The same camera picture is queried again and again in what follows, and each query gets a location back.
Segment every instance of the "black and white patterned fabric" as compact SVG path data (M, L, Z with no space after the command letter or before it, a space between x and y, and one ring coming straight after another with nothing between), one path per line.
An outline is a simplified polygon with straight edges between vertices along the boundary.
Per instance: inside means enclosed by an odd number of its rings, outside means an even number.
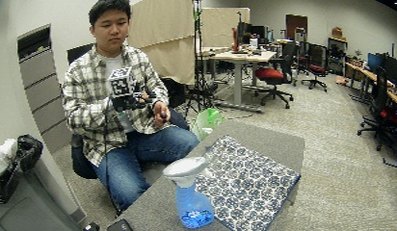
M211 198L215 217L231 230L267 230L301 175L229 136L205 157L215 177L199 175L196 189Z

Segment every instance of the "gray carpet floor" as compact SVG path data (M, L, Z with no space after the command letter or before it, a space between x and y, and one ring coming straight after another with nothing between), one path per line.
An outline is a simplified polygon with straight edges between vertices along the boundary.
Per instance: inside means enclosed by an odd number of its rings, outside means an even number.
M288 213L277 219L272 230L396 231L397 168L381 162L381 157L396 157L387 146L376 150L373 133L356 135L361 117L369 113L368 106L351 100L348 94L356 91L335 83L336 75L319 78L327 83L328 92L321 87L309 90L301 85L300 81L309 78L300 74L296 86L280 86L280 90L293 94L289 109L279 98L267 101L264 114L219 108L227 119L305 139L296 201L284 208ZM219 85L220 99L232 99L232 84L231 79L229 85ZM244 90L244 102L259 105L263 95L255 97L251 90ZM188 121L195 117L189 110ZM69 146L53 156L86 212L82 224L94 221L105 230L116 218L106 190L97 180L85 180L73 172ZM150 164L148 169L146 178L153 182L162 166Z

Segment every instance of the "computer monitor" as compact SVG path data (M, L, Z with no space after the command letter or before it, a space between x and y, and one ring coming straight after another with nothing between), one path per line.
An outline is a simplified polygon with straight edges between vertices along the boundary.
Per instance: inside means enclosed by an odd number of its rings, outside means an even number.
M245 22L239 22L237 25L237 42L239 45L244 44L244 35L245 33L251 33L251 24Z
M373 73L376 73L377 72L377 68L381 66L381 62L383 62L383 55L381 54L368 53L368 63L367 63L367 66L369 68L369 71L372 71Z
M267 27L265 26L251 26L251 34L259 35L261 39L267 38Z
M397 87L397 59L391 56L385 57L384 69L388 76L388 80Z

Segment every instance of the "white wall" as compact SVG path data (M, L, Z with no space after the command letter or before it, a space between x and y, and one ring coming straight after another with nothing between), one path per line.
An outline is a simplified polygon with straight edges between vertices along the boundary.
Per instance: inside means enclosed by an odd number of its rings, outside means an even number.
M308 42L327 46L327 38L336 26L343 28L348 39L348 54L356 49L367 53L392 52L397 58L397 12L375 0L241 0L241 7L251 9L251 23L267 25L280 37L285 29L285 15L299 14L308 17Z
M69 67L66 51L94 41L88 23L88 11L94 2L94 0L12 1L17 36L50 24L52 50L60 82Z
M20 2L0 1L0 144L5 139L17 139L24 134L30 134L44 141L30 114L18 68L16 38L18 31L24 28L16 17L22 10L16 8ZM46 147L36 170L40 172L42 183L53 199L70 215L78 207Z
M240 7L241 0L203 0L203 8L235 8Z

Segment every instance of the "black and white cube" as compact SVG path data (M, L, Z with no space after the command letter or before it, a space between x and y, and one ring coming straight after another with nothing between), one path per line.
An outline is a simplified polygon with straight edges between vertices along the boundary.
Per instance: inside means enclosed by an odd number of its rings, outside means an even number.
M112 97L132 96L134 91L134 79L130 73L132 67L116 69L109 77Z

